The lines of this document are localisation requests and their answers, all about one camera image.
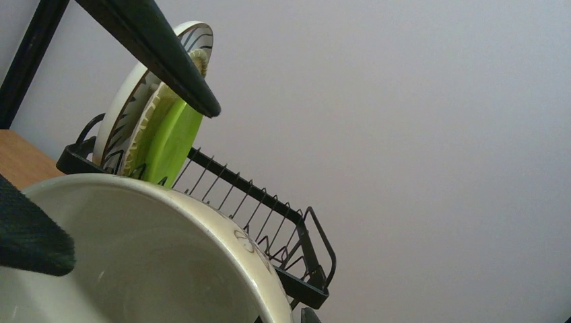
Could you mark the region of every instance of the white plate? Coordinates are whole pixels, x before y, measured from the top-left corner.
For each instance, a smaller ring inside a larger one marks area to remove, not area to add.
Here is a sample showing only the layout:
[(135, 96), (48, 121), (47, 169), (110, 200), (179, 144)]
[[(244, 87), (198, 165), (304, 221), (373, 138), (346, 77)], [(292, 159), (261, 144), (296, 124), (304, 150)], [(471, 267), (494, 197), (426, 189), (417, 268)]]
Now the white plate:
[[(203, 22), (185, 22), (174, 29), (180, 43), (187, 52), (202, 48), (208, 55), (212, 53), (213, 34), (210, 26)], [(95, 141), (93, 162), (103, 168), (117, 167), (119, 151), (125, 150), (125, 143), (141, 116), (145, 104), (151, 96), (149, 88), (160, 80), (142, 63), (138, 63), (129, 74), (109, 111), (105, 114)]]

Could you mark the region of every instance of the black metal frame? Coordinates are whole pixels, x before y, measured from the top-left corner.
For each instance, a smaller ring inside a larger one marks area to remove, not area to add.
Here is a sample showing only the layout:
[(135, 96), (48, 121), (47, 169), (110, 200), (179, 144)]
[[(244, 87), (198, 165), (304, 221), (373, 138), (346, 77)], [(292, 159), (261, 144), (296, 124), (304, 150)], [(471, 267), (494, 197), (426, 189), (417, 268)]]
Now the black metal frame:
[(0, 87), (0, 129), (12, 125), (69, 0), (40, 0)]

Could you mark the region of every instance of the dish rack wire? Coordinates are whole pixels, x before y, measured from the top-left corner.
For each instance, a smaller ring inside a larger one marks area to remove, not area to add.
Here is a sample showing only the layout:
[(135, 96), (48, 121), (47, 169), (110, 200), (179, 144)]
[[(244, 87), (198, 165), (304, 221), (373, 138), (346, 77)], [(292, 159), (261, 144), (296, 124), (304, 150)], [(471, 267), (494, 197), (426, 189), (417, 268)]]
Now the dish rack wire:
[[(93, 153), (96, 137), (87, 138), (87, 135), (95, 125), (103, 120), (103, 117), (104, 114), (100, 114), (89, 121), (79, 134), (75, 143), (65, 147), (57, 162), (57, 168), (60, 171), (65, 174), (118, 173), (120, 160), (125, 154), (124, 150), (118, 150), (113, 153), (113, 155), (107, 157), (117, 158), (119, 160), (115, 167), (102, 169), (100, 166), (88, 160), (89, 155)], [(214, 156), (208, 157), (201, 151), (201, 148), (192, 148), (189, 151), (186, 165), (174, 181), (173, 187), (175, 187), (175, 189), (177, 183), (189, 171), (189, 166), (191, 165), (199, 166), (199, 168), (193, 169), (202, 169), (199, 171), (200, 175), (192, 187), (180, 191), (204, 203), (208, 203), (212, 207), (217, 207), (218, 210), (220, 210), (225, 203), (229, 203), (228, 197), (231, 194), (235, 194), (236, 192), (243, 193), (244, 196), (238, 199), (239, 202), (237, 202), (236, 208), (233, 208), (234, 211), (228, 214), (236, 223), (238, 223), (236, 216), (244, 202), (248, 199), (256, 201), (255, 204), (257, 204), (257, 206), (253, 212), (249, 213), (246, 224), (241, 225), (242, 228), (256, 241), (260, 249), (264, 251), (268, 259), (273, 263), (285, 292), (292, 298), (290, 302), (292, 309), (299, 303), (303, 303), (314, 309), (319, 309), (329, 296), (328, 286), (335, 274), (337, 259), (313, 208), (308, 207), (305, 211), (293, 209), (288, 202), (281, 202), (277, 195), (270, 195), (266, 188), (259, 188), (254, 185), (252, 180), (246, 180), (241, 177), (240, 172), (235, 173), (227, 168), (227, 164), (222, 165), (215, 161)], [(135, 168), (131, 172), (130, 177), (140, 179), (144, 171), (145, 165), (143, 164)], [(198, 185), (204, 185), (204, 181), (208, 180), (205, 174), (208, 173), (213, 174), (213, 176), (210, 176), (210, 179), (213, 178), (213, 180), (210, 184), (207, 183), (205, 194), (198, 194), (195, 189)], [(167, 178), (163, 178), (157, 184), (164, 185), (166, 179)], [(222, 201), (220, 201), (220, 203), (214, 203), (214, 201), (207, 199), (213, 188), (215, 188), (215, 186), (218, 187), (222, 182), (228, 183), (230, 187), (225, 188), (227, 192)], [(260, 209), (261, 205), (266, 206), (270, 212), (266, 213), (262, 211)], [(277, 229), (270, 232), (270, 229), (266, 228), (270, 217), (274, 214), (281, 215), (282, 218), (278, 220), (279, 226)], [(250, 225), (254, 218), (259, 221), (263, 219), (263, 225), (258, 232)], [(310, 222), (312, 222), (312, 225), (316, 228), (318, 237), (321, 239), (327, 251), (327, 256), (329, 257), (327, 262), (331, 264), (328, 273), (326, 273), (320, 264), (314, 245), (310, 239), (308, 230), (308, 224)], [(278, 234), (283, 234), (287, 229), (291, 230), (291, 233), (288, 233), (289, 238), (287, 243), (279, 246), (274, 245), (277, 241), (276, 237)], [(296, 271), (297, 274), (294, 274), (294, 267), (298, 269)]]

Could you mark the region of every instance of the gray wall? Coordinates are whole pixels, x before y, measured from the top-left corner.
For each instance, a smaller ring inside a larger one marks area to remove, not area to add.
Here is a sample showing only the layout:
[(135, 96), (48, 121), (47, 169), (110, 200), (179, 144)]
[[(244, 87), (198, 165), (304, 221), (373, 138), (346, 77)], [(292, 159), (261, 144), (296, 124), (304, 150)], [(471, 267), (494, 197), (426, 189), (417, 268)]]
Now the gray wall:
[[(321, 216), (324, 322), (571, 316), (569, 1), (158, 3), (214, 29), (197, 144)], [(36, 4), (0, 2), (0, 72)], [(134, 64), (72, 3), (13, 128), (57, 157)]]

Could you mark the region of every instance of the plate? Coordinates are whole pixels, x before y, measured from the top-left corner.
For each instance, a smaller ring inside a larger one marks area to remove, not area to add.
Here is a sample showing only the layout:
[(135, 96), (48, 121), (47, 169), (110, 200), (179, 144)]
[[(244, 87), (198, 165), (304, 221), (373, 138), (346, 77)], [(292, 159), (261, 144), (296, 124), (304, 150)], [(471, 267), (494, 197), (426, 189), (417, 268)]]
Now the plate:
[[(187, 52), (201, 48), (207, 55), (207, 61), (210, 60), (213, 34), (208, 24), (185, 22), (175, 27), (174, 33)], [(118, 166), (122, 157), (121, 151), (125, 150), (125, 145), (152, 94), (150, 87), (159, 82), (158, 77), (142, 63), (138, 63), (130, 72), (99, 127), (93, 151), (95, 164), (113, 170)]]
[(182, 99), (172, 105), (149, 148), (143, 180), (159, 183), (166, 178), (164, 186), (172, 187), (193, 147), (202, 117)]
[(138, 178), (140, 171), (144, 171), (141, 169), (133, 172), (145, 163), (145, 157), (151, 147), (155, 133), (168, 114), (170, 107), (177, 100), (178, 96), (165, 83), (161, 82), (135, 125), (129, 146), (121, 161), (120, 175)]

